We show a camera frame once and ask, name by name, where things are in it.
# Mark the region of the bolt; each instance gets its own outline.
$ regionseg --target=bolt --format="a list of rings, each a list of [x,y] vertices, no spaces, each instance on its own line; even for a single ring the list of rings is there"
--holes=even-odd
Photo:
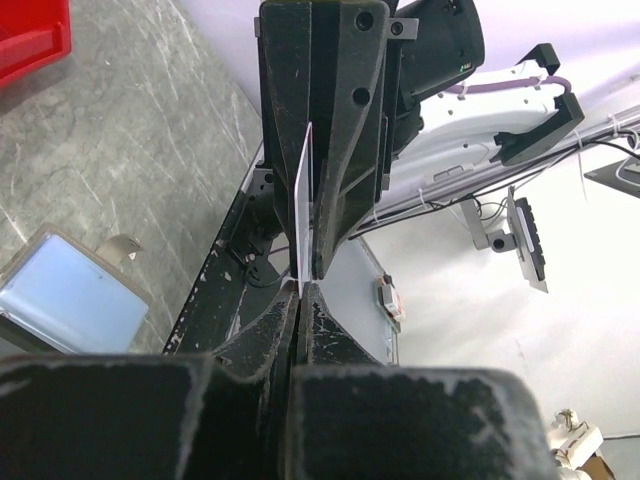
[[[403,30],[404,30],[404,26],[400,22],[394,22],[391,25],[391,33],[393,33],[396,36],[400,35]]]

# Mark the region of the white floor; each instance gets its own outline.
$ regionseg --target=white floor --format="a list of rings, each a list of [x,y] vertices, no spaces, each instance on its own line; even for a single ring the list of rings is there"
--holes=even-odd
[[[624,156],[597,147],[583,157],[589,171]],[[587,202],[579,178],[573,158],[519,191],[536,216],[548,295],[523,280],[515,253],[476,251],[447,211],[367,240],[406,306],[401,363],[509,370],[545,418],[571,407],[605,435],[635,433],[640,200],[587,182]]]

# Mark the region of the marble surface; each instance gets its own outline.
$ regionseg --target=marble surface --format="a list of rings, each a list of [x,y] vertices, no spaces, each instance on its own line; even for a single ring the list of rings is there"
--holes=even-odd
[[[260,120],[172,0],[74,0],[73,53],[0,91],[0,265],[53,222],[118,233],[160,351],[261,138]]]

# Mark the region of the red plastic container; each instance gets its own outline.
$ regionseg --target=red plastic container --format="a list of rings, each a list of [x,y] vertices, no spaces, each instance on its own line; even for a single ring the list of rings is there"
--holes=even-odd
[[[0,87],[69,52],[69,0],[0,0]]]

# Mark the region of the red bin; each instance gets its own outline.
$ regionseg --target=red bin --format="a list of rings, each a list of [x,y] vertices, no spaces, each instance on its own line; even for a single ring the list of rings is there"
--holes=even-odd
[[[69,52],[69,0],[0,0],[0,87]]]

